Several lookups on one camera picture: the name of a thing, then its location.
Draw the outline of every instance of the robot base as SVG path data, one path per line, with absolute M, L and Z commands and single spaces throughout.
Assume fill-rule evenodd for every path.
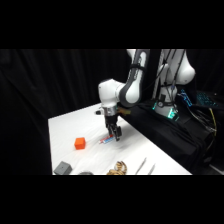
M 155 106 L 153 107 L 153 110 L 155 110 L 155 112 L 157 114 L 160 114 L 164 117 L 167 117 L 167 118 L 175 120 L 175 121 L 177 121 L 179 118 L 173 106 L 159 107 L 156 103 Z

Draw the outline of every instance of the small object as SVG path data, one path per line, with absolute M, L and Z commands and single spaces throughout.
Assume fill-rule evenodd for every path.
M 127 173 L 127 166 L 124 162 L 117 162 L 115 170 L 110 170 L 108 176 L 124 176 Z
M 77 150 L 80 150 L 80 149 L 85 149 L 85 147 L 86 147 L 85 138 L 77 138 L 76 141 L 75 141 L 75 148 Z
M 72 172 L 72 167 L 68 163 L 61 162 L 54 173 L 59 176 L 66 176 Z
M 102 144 L 103 141 L 105 141 L 105 140 L 107 140 L 107 139 L 109 139 L 109 138 L 112 138 L 112 137 L 113 137 L 113 135 L 110 135 L 110 136 L 108 136 L 108 137 L 106 137 L 106 138 L 100 140 L 100 141 L 99 141 L 99 144 Z
M 156 164 L 153 165 L 153 167 L 152 167 L 152 169 L 149 171 L 149 174 L 148 174 L 148 175 L 151 175 L 151 174 L 153 173 L 155 167 L 156 167 Z
M 141 170 L 141 168 L 144 166 L 145 162 L 146 162 L 147 158 L 145 158 L 145 160 L 143 161 L 143 163 L 141 164 L 141 166 L 138 168 L 137 172 L 135 175 L 138 174 L 138 172 Z
M 104 144 L 107 144 L 107 143 L 109 143 L 109 142 L 111 142 L 111 141 L 113 141 L 113 140 L 114 140 L 114 137 L 112 137 L 112 138 L 108 138 L 108 139 L 104 140 L 103 143 L 104 143 Z
M 124 116 L 131 114 L 131 110 L 127 110 L 127 109 L 124 109 L 122 107 L 118 107 L 117 112 L 119 114 L 123 114 Z
M 94 174 L 91 173 L 90 171 L 83 171 L 78 174 L 79 176 L 93 176 Z

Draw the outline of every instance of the tabletop clutter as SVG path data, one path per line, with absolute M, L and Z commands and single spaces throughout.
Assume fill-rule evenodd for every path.
M 99 141 L 99 144 L 107 144 L 111 141 L 113 141 L 115 138 L 113 135 L 109 135 L 104 139 L 101 139 Z M 74 143 L 75 149 L 76 150 L 84 150 L 86 148 L 86 139 L 85 138 L 77 138 L 75 140 Z M 139 167 L 138 171 L 136 172 L 135 175 L 137 175 L 137 173 L 139 172 L 139 170 L 143 167 L 143 165 L 145 164 L 146 159 L 143 161 L 143 163 L 141 164 L 141 166 Z M 117 162 L 114 169 L 110 170 L 106 175 L 108 176 L 124 176 L 127 174 L 127 165 L 124 162 Z M 60 175 L 60 176 L 66 176 L 69 175 L 72 172 L 72 167 L 70 164 L 65 163 L 65 162 L 61 162 L 58 167 L 54 170 L 54 173 L 56 175 Z M 90 171 L 83 171 L 77 175 L 94 175 L 92 172 Z

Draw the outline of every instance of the toy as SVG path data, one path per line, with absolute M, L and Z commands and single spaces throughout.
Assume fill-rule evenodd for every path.
M 86 147 L 85 138 L 77 138 L 76 141 L 75 141 L 75 148 L 77 150 L 80 150 L 80 149 L 85 149 L 85 147 Z
M 59 166 L 55 169 L 54 173 L 60 176 L 69 175 L 72 172 L 72 167 L 65 162 L 61 162 Z
M 108 176 L 124 176 L 127 173 L 127 166 L 124 162 L 117 162 L 114 170 L 110 170 Z

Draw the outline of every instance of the orange block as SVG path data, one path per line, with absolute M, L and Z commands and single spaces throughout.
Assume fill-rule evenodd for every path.
M 86 147 L 85 138 L 77 138 L 76 141 L 75 141 L 75 148 L 77 150 L 80 150 L 80 149 L 85 149 L 85 147 Z

